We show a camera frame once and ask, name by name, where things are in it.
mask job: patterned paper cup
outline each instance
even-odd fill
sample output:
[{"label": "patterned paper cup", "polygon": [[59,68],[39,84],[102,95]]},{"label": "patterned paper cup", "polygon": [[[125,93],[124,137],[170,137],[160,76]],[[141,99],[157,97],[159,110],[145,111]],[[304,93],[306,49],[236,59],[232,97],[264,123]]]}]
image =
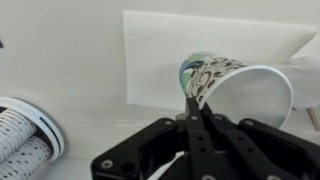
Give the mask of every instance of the patterned paper cup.
[{"label": "patterned paper cup", "polygon": [[289,80],[269,66],[202,52],[183,62],[179,78],[186,97],[195,98],[200,109],[207,103],[235,123],[252,118],[280,128],[292,108]]}]

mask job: cup rim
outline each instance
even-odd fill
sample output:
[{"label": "cup rim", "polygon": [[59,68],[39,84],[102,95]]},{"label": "cup rim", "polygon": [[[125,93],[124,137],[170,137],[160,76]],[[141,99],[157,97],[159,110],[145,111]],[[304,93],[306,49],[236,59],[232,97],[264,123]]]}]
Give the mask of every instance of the cup rim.
[{"label": "cup rim", "polygon": [[280,127],[278,127],[279,129],[283,127],[283,125],[286,123],[286,121],[289,118],[290,112],[291,112],[291,108],[293,106],[293,88],[292,85],[289,81],[289,79],[279,70],[270,67],[270,66],[265,66],[265,65],[252,65],[252,66],[247,66],[247,67],[243,67],[241,69],[238,69],[236,71],[232,71],[230,73],[227,73],[225,76],[221,77],[212,87],[210,87],[208,89],[208,91],[206,92],[206,94],[203,96],[203,101],[199,102],[199,109],[202,109],[204,104],[207,102],[206,100],[209,98],[209,96],[211,95],[211,93],[213,93],[222,83],[224,83],[226,80],[228,80],[229,78],[246,72],[246,71],[250,71],[250,70],[257,70],[257,69],[261,69],[261,70],[269,70],[271,72],[273,72],[274,74],[278,75],[278,77],[282,78],[282,80],[284,80],[284,82],[286,83],[286,85],[289,87],[289,93],[290,93],[290,108],[288,109],[287,115],[285,117],[285,119],[283,120],[282,124],[280,125]]}]

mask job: white wall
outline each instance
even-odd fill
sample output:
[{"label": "white wall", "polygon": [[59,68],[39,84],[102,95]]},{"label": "white wall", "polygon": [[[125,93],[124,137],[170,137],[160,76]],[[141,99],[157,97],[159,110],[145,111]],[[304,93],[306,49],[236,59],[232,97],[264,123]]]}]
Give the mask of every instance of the white wall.
[{"label": "white wall", "polygon": [[[320,26],[318,0],[0,0],[0,96],[29,100],[56,118],[65,157],[92,159],[178,113],[125,106],[124,9]],[[301,55],[319,49],[319,39]],[[320,143],[305,112],[291,119],[288,131]]]}]

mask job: paper cup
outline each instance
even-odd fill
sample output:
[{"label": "paper cup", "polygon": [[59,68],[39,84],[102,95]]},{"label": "paper cup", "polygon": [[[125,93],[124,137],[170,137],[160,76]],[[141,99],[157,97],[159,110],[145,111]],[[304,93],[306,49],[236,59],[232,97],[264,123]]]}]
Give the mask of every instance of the paper cup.
[{"label": "paper cup", "polygon": [[238,123],[252,118],[280,128],[293,103],[289,80],[280,71],[262,65],[245,65],[208,52],[195,53],[180,68],[184,94],[202,109],[227,115]]}]

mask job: screw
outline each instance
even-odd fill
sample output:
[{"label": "screw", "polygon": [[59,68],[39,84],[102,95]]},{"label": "screw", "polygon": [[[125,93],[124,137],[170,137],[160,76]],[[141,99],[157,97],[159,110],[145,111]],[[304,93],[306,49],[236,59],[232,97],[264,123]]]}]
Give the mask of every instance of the screw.
[{"label": "screw", "polygon": [[166,121],[166,125],[171,125],[172,122],[171,121]]},{"label": "screw", "polygon": [[281,180],[281,178],[279,178],[278,176],[275,176],[275,175],[269,175],[267,177],[267,180]]},{"label": "screw", "polygon": [[221,116],[215,116],[214,117],[216,120],[222,120],[223,118]]},{"label": "screw", "polygon": [[252,122],[252,121],[249,121],[249,120],[245,121],[244,123],[245,123],[246,125],[249,125],[249,126],[252,126],[252,125],[253,125],[253,122]]},{"label": "screw", "polygon": [[197,116],[191,116],[192,120],[198,120]]},{"label": "screw", "polygon": [[110,169],[113,166],[113,161],[111,161],[110,159],[105,160],[101,163],[101,167],[103,169]]},{"label": "screw", "polygon": [[204,175],[201,180],[216,180],[216,178],[211,175]]}]

